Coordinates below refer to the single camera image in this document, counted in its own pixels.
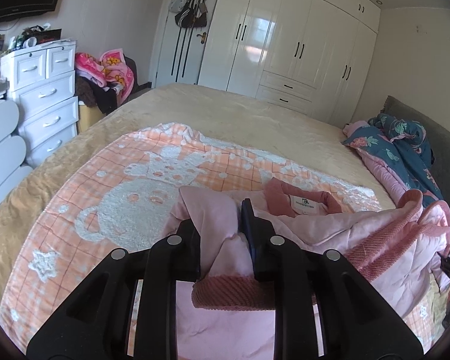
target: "headboard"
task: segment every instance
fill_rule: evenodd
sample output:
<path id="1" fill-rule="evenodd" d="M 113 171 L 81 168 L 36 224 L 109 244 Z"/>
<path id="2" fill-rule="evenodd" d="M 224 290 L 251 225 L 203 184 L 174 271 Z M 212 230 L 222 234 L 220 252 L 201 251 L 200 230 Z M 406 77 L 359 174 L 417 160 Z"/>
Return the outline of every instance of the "headboard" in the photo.
<path id="1" fill-rule="evenodd" d="M 387 98 L 382 112 L 397 119 L 417 121 L 425 127 L 435 156 L 431 173 L 440 187 L 444 199 L 450 206 L 450 132 L 428 116 L 391 96 Z"/>

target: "dresser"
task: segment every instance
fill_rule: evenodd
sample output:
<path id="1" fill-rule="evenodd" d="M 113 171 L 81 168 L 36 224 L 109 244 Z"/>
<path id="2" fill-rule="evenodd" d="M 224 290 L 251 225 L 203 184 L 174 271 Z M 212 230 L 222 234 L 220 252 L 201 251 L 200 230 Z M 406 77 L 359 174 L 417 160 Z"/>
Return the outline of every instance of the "dresser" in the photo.
<path id="1" fill-rule="evenodd" d="M 12 134 L 18 121 L 17 104 L 12 100 L 0 100 L 0 203 L 32 171 L 31 167 L 23 164 L 25 141 Z"/>
<path id="2" fill-rule="evenodd" d="M 74 40 L 60 40 L 1 58 L 1 75 L 10 82 L 7 98 L 19 109 L 25 161 L 33 168 L 77 135 L 75 48 Z"/>
<path id="3" fill-rule="evenodd" d="M 365 84 L 379 21 L 370 0 L 217 0 L 198 84 L 342 128 Z"/>

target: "wardrobe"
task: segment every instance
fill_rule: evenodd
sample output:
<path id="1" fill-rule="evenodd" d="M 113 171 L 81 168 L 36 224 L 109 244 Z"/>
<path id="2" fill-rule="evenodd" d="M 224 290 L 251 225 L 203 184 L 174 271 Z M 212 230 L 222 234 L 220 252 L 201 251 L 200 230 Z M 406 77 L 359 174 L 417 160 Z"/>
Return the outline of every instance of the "wardrobe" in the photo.
<path id="1" fill-rule="evenodd" d="M 370 0 L 218 0 L 199 85 L 343 127 L 359 101 L 379 20 Z"/>

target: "door handle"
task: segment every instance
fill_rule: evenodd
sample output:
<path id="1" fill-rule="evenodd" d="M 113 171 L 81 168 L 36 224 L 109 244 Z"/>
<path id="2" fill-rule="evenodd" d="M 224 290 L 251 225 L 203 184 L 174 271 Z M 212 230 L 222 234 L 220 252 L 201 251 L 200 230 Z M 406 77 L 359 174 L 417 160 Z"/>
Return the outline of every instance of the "door handle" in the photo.
<path id="1" fill-rule="evenodd" d="M 197 37 L 202 38 L 202 39 L 200 40 L 200 43 L 201 43 L 201 44 L 205 44 L 205 41 L 207 40 L 207 33 L 204 32 L 203 34 L 197 34 Z"/>
<path id="2" fill-rule="evenodd" d="M 238 31 L 236 32 L 236 37 L 235 37 L 235 40 L 237 40 L 238 38 L 239 38 L 239 32 L 240 32 L 240 27 L 242 26 L 242 23 L 240 23 L 239 25 L 238 25 Z"/>
<path id="3" fill-rule="evenodd" d="M 53 150 L 56 150 L 60 147 L 60 145 L 62 144 L 62 140 L 59 139 L 58 142 L 56 143 L 56 145 L 54 147 L 50 147 L 48 148 L 46 151 L 47 153 L 52 152 Z"/>
<path id="4" fill-rule="evenodd" d="M 31 67 L 27 67 L 25 69 L 22 69 L 22 73 L 26 73 L 27 71 L 34 71 L 35 69 L 37 69 L 38 66 L 31 66 Z"/>
<path id="5" fill-rule="evenodd" d="M 57 117 L 53 120 L 53 122 L 50 122 L 50 123 L 44 123 L 44 124 L 43 124 L 43 127 L 50 127 L 50 126 L 53 126 L 55 123 L 58 123 L 60 119 L 61 119 L 61 117 L 60 117 L 60 116 L 57 116 Z"/>
<path id="6" fill-rule="evenodd" d="M 55 88 L 53 88 L 51 91 L 49 91 L 49 92 L 46 93 L 46 94 L 40 93 L 40 94 L 38 95 L 38 98 L 39 98 L 39 99 L 42 99 L 42 98 L 44 98 L 44 97 L 51 96 L 51 95 L 53 95 L 54 93 L 56 93 L 56 89 L 55 89 Z"/>
<path id="7" fill-rule="evenodd" d="M 245 25 L 245 27 L 243 28 L 243 33 L 242 33 L 242 41 L 243 41 L 243 37 L 245 36 L 245 31 L 247 30 L 247 26 Z"/>

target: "bed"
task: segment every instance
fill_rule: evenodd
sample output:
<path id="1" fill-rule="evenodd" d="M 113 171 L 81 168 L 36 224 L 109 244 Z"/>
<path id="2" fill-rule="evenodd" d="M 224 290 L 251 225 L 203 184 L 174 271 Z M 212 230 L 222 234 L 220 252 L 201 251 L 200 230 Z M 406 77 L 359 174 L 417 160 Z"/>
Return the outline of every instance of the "bed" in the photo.
<path id="1" fill-rule="evenodd" d="M 32 225 L 64 183 L 123 134 L 174 121 L 205 136 L 268 151 L 353 185 L 370 188 L 382 209 L 395 207 L 360 157 L 341 144 L 344 135 L 340 129 L 245 96 L 171 84 L 125 104 L 80 134 L 27 176 L 0 204 L 0 301 Z M 442 296 L 440 300 L 435 286 L 426 301 L 431 307 L 435 305 L 436 313 L 444 313 L 444 299 Z M 433 323 L 440 324 L 440 318 L 443 315 Z"/>

